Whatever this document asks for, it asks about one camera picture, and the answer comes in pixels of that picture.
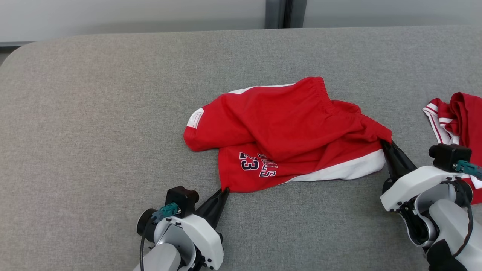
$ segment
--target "teal connector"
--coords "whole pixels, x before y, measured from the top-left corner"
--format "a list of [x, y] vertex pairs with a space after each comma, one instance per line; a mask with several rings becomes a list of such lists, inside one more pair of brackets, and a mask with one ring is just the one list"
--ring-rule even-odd
[[151, 220], [153, 223], [157, 224], [165, 217], [172, 217], [177, 214], [179, 207], [175, 203], [168, 204], [159, 208], [156, 212], [154, 212], [151, 216]]
[[476, 176], [477, 178], [482, 179], [482, 168], [467, 161], [459, 160], [457, 164], [454, 165], [454, 169], [458, 172]]

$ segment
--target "folded red garment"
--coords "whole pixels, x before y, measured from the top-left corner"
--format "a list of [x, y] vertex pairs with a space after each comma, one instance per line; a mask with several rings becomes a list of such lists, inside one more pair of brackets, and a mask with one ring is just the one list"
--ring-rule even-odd
[[219, 148], [221, 186], [232, 192], [370, 174], [385, 163], [380, 139], [391, 142], [391, 131], [330, 100], [321, 77], [222, 94], [184, 131], [193, 151]]
[[[455, 93], [450, 103], [435, 98], [423, 108], [439, 143], [459, 144], [472, 149], [470, 162], [482, 165], [482, 98]], [[463, 178], [474, 192], [472, 204], [482, 203], [482, 181]]]

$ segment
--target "gray table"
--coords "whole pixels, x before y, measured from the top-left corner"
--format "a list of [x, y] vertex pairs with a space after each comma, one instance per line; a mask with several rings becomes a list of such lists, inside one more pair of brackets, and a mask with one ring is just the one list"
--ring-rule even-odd
[[[428, 165], [436, 139], [421, 109], [482, 95], [481, 38], [475, 27], [383, 27], [28, 44], [0, 67], [0, 270], [133, 269], [145, 209], [174, 186], [200, 202], [220, 187], [217, 150], [184, 144], [189, 116], [247, 86], [322, 76], [332, 99], [358, 104]], [[401, 218], [382, 208], [387, 177], [231, 194], [222, 270], [426, 270]]]

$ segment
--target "red and white striped clothing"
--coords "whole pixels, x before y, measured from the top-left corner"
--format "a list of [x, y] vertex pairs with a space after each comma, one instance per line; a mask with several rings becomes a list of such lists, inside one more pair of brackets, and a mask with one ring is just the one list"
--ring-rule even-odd
[[[472, 149], [470, 162], [482, 165], [482, 98], [459, 92], [452, 95], [448, 104], [435, 98], [422, 110], [439, 143]], [[464, 180], [472, 186], [472, 204], [482, 203], [482, 181], [474, 176]]]
[[193, 151], [219, 148], [223, 189], [253, 192], [291, 181], [354, 179], [382, 169], [391, 131], [328, 97], [323, 78], [222, 94], [190, 117]]

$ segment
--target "printed logo on shorts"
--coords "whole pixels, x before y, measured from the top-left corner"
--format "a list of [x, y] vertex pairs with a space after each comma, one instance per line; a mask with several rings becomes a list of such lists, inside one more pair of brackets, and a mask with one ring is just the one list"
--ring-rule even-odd
[[258, 170], [261, 166], [261, 171], [259, 172], [260, 177], [274, 177], [276, 176], [276, 164], [273, 160], [268, 159], [266, 155], [258, 153], [258, 157], [252, 157], [246, 153], [240, 152], [241, 168], [243, 170]]

